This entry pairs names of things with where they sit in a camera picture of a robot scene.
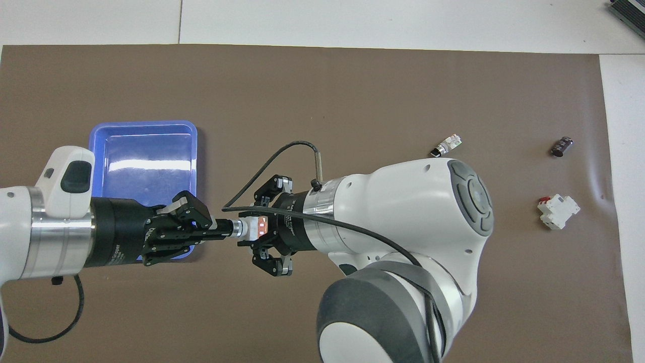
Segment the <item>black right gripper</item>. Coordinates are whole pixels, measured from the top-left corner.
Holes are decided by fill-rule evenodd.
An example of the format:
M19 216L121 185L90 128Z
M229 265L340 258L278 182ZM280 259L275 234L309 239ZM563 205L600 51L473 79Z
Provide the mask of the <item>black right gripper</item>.
M273 175L254 193L254 205L269 207L278 196L273 208L293 212L303 212L308 191L291 194L293 179L286 175ZM240 240L239 247L249 247L252 263L274 277L291 276L293 273L292 254L298 251L315 251L307 235L304 220L277 214L276 228L278 237L260 237L256 240Z

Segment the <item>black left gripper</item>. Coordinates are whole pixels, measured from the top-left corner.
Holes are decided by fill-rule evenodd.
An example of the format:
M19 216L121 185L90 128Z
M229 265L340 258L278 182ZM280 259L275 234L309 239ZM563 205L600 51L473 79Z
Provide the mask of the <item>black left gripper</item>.
M94 241L84 267L121 266L138 260L143 265L169 262L204 241L233 235L233 221L212 221L208 207L189 191L181 191L170 205L146 206L134 199L92 198ZM146 221L170 215L174 222Z

